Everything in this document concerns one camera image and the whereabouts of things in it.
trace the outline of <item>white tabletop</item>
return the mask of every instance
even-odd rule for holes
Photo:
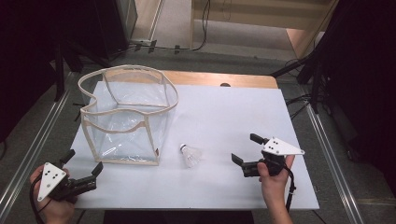
[[[159,166],[105,163],[97,189],[79,195],[76,208],[206,209],[265,208],[258,177],[244,177],[231,153],[244,161],[262,157],[262,146],[251,133],[275,136],[299,146],[281,90],[177,85],[179,103],[163,145]],[[188,168],[181,143],[203,152],[201,162]],[[66,164],[71,177],[91,175],[94,161],[81,128]],[[291,168],[297,190],[290,209],[318,209],[304,157]]]

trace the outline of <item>white shuttlecock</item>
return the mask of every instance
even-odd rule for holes
[[[186,144],[181,144],[180,151],[183,153],[184,162],[190,168],[200,161],[202,157],[202,152],[196,148],[188,147]]]

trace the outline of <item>hand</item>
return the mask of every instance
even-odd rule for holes
[[[44,170],[44,165],[39,166],[30,176],[30,183],[33,183],[35,179],[42,173]],[[41,181],[38,181],[35,184],[35,201],[37,200],[38,191],[40,189]],[[67,201],[57,202],[55,200],[51,200],[49,197],[46,197],[43,201],[37,202],[37,210],[43,208],[47,203],[49,203],[42,211],[44,216],[46,217],[46,223],[69,223],[72,219],[75,211],[75,206],[72,203]]]
[[[291,168],[294,156],[286,157],[286,165]],[[273,223],[292,223],[285,206],[285,187],[288,183],[289,173],[283,169],[279,175],[270,176],[268,167],[264,162],[257,164],[262,182],[262,197],[270,210]]]

